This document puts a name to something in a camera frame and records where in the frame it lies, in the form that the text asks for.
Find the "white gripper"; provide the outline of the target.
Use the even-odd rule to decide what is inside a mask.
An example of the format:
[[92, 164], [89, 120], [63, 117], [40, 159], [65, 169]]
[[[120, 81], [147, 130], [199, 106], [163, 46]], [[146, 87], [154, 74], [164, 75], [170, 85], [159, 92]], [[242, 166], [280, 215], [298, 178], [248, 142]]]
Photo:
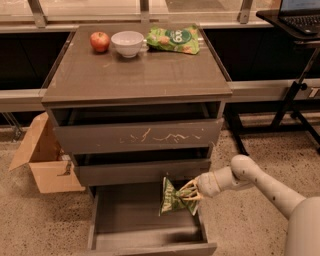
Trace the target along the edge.
[[181, 191], [189, 189], [192, 192], [182, 197], [184, 201], [200, 201], [204, 197], [213, 198], [221, 192], [218, 182], [213, 172], [202, 173], [198, 176], [198, 179], [192, 179], [188, 181], [184, 186], [180, 188]]

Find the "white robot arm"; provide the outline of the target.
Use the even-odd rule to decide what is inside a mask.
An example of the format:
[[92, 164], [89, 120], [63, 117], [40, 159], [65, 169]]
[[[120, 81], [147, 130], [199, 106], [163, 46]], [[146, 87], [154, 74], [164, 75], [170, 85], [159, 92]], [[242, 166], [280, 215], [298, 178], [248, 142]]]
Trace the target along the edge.
[[284, 256], [320, 256], [320, 197], [302, 196], [265, 173], [249, 156], [236, 155], [228, 167], [200, 174], [179, 194], [182, 200], [193, 201], [251, 186], [288, 220]]

